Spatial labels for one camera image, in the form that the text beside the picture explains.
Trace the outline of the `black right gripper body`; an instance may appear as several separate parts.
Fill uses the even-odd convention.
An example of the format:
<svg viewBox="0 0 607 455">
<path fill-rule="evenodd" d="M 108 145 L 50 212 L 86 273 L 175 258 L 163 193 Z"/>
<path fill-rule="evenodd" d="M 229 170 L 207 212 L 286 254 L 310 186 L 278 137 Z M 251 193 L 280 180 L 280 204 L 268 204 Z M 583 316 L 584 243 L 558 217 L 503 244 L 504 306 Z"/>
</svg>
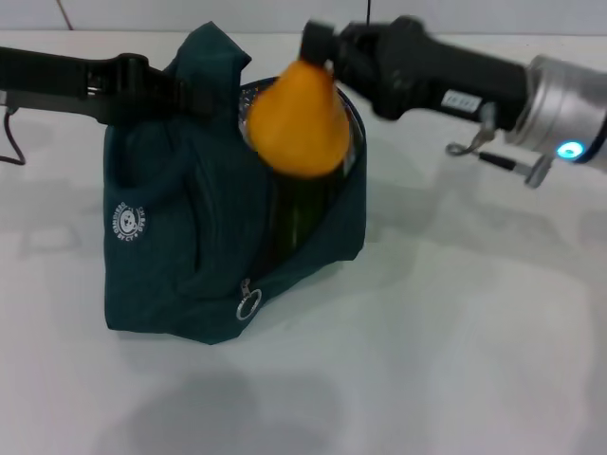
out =
<svg viewBox="0 0 607 455">
<path fill-rule="evenodd" d="M 496 127 L 510 131 L 524 110 L 521 64 L 442 43 L 413 17 L 352 23 L 336 40 L 338 79 L 370 101 L 381 118 L 398 120 L 425 109 L 479 122 L 480 109 L 492 103 Z"/>
</svg>

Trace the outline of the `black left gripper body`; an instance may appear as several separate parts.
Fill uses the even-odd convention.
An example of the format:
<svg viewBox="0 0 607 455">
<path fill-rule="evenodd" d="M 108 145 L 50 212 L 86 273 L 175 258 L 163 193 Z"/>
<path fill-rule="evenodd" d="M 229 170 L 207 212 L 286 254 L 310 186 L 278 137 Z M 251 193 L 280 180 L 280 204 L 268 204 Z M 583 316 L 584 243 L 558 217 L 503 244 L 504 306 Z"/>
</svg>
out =
<svg viewBox="0 0 607 455">
<path fill-rule="evenodd" d="M 1 103 L 128 124 L 148 117 L 142 84 L 146 68 L 147 60 L 134 56 L 87 60 L 3 47 Z"/>
</svg>

